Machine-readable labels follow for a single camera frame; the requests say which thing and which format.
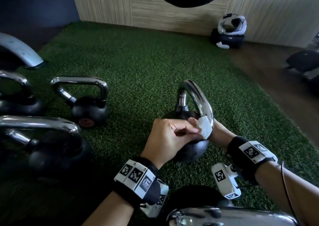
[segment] red label on kettlebell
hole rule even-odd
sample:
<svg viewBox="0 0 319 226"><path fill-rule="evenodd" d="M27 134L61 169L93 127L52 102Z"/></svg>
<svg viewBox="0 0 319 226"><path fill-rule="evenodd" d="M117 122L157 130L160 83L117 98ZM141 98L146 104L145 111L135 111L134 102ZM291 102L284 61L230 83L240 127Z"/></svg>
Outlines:
<svg viewBox="0 0 319 226"><path fill-rule="evenodd" d="M94 126L94 122L89 118L81 118L79 120L79 125L84 128L89 128Z"/></svg>

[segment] wooden wall panel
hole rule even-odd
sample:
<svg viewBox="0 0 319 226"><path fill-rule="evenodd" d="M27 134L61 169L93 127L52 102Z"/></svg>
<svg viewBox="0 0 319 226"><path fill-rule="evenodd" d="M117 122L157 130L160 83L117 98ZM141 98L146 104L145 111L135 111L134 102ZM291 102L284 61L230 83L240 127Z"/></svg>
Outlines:
<svg viewBox="0 0 319 226"><path fill-rule="evenodd" d="M319 32L319 0L229 0L226 12L246 17L253 42L305 47Z"/></svg>
<svg viewBox="0 0 319 226"><path fill-rule="evenodd" d="M80 19L132 25L131 0L75 0Z"/></svg>
<svg viewBox="0 0 319 226"><path fill-rule="evenodd" d="M214 0L194 8L175 7L164 0L131 0L133 26L210 35L229 0Z"/></svg>

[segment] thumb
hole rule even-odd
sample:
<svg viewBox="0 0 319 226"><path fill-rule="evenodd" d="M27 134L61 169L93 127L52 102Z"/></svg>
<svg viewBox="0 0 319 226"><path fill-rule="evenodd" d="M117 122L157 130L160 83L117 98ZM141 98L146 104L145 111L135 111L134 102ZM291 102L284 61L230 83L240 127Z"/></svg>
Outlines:
<svg viewBox="0 0 319 226"><path fill-rule="evenodd" d="M180 145L180 147L183 147L185 144L189 143L190 141L201 140L203 139L203 137L199 133L188 133L183 136L177 137L177 139L178 139L178 144Z"/></svg>

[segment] cable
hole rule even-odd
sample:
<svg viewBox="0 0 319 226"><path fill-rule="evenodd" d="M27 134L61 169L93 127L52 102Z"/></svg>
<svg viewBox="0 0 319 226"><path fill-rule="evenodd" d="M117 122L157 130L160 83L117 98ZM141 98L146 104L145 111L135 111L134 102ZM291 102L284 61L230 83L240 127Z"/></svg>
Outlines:
<svg viewBox="0 0 319 226"><path fill-rule="evenodd" d="M294 218L297 221L297 225L301 225L299 220L298 220L298 218L297 218L297 216L296 216L296 213L295 213L295 211L293 209L293 205L291 204L291 200L290 200L290 197L289 197L289 194L288 194L287 185L286 185L285 176L284 176L284 162L283 161L281 162L281 177L282 177L282 183L284 184L285 194L286 194L286 198L287 198L290 210L292 211L293 216L294 216Z"/></svg>

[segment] right hand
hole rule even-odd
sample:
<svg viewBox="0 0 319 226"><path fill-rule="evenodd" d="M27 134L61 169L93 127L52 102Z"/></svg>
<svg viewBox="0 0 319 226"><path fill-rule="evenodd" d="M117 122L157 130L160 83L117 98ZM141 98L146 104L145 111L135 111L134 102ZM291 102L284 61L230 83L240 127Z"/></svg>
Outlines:
<svg viewBox="0 0 319 226"><path fill-rule="evenodd" d="M192 117L188 119L188 122L194 127L196 127L196 121L197 119ZM234 137L236 137L236 134L229 131L224 125L214 119L213 131L208 137L211 143L220 147L224 152L227 152L227 146Z"/></svg>

